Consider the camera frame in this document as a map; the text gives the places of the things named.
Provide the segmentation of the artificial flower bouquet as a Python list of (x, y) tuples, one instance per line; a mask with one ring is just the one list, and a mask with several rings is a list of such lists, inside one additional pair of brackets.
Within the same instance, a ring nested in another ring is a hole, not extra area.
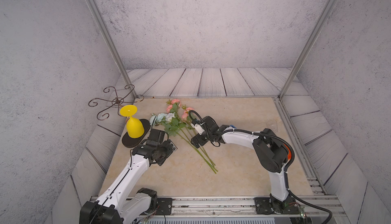
[(167, 108), (165, 113), (160, 114), (151, 114), (150, 125), (151, 126), (160, 126), (164, 127), (165, 134), (168, 137), (178, 136), (185, 140), (190, 147), (192, 147), (206, 162), (206, 164), (211, 168), (211, 170), (217, 174), (218, 170), (216, 164), (209, 157), (203, 146), (197, 148), (191, 143), (193, 136), (196, 136), (198, 133), (191, 126), (189, 111), (192, 110), (191, 107), (186, 105), (181, 105), (179, 99), (173, 99), (167, 101)]

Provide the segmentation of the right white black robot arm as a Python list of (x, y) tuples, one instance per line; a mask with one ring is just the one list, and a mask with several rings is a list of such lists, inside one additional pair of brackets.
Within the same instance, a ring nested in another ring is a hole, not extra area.
[(294, 152), (284, 139), (268, 128), (253, 132), (230, 125), (218, 126), (210, 116), (190, 120), (191, 127), (196, 131), (190, 143), (197, 149), (207, 142), (216, 147), (234, 144), (254, 149), (261, 166), (269, 172), (271, 201), (287, 203), (291, 197), (287, 170), (294, 161)]

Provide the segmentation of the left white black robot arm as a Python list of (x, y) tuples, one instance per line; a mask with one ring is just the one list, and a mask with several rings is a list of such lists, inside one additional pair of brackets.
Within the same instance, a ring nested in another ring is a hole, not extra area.
[(177, 150), (168, 133), (151, 129), (149, 136), (131, 151), (125, 168), (111, 186), (97, 198), (87, 201), (80, 210), (80, 224), (131, 224), (139, 216), (158, 213), (157, 191), (141, 188), (127, 201), (142, 175), (151, 165), (163, 165)]

